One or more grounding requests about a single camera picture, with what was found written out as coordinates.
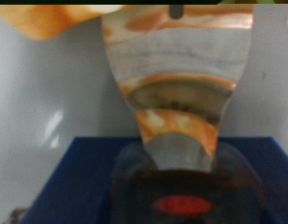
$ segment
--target white background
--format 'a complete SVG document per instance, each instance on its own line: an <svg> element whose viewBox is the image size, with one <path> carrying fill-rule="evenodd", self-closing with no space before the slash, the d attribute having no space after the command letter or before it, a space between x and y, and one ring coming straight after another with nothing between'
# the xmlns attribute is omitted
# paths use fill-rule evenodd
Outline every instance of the white background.
<svg viewBox="0 0 288 224"><path fill-rule="evenodd" d="M100 20L33 41L0 19L0 223L28 206L75 136L137 136ZM224 136L274 136L288 153L288 6L256 6L246 72Z"/></svg>

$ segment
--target red oval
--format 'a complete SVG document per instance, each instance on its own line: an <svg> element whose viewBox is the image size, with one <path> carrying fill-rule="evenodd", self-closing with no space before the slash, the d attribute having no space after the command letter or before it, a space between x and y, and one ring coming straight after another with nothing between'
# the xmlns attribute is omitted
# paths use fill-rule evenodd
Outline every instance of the red oval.
<svg viewBox="0 0 288 224"><path fill-rule="evenodd" d="M174 195L157 200L154 203L158 211L177 216L198 216L209 212L212 204L196 196Z"/></svg>

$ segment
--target blue platform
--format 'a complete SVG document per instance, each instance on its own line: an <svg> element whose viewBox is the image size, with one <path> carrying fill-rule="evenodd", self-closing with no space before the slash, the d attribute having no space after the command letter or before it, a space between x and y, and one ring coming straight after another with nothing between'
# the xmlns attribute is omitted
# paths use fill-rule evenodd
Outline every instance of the blue platform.
<svg viewBox="0 0 288 224"><path fill-rule="evenodd" d="M235 147L262 180L273 214L265 224L288 224L288 156L269 137L220 138ZM98 219L120 150L139 138L76 138L21 224L106 224Z"/></svg>

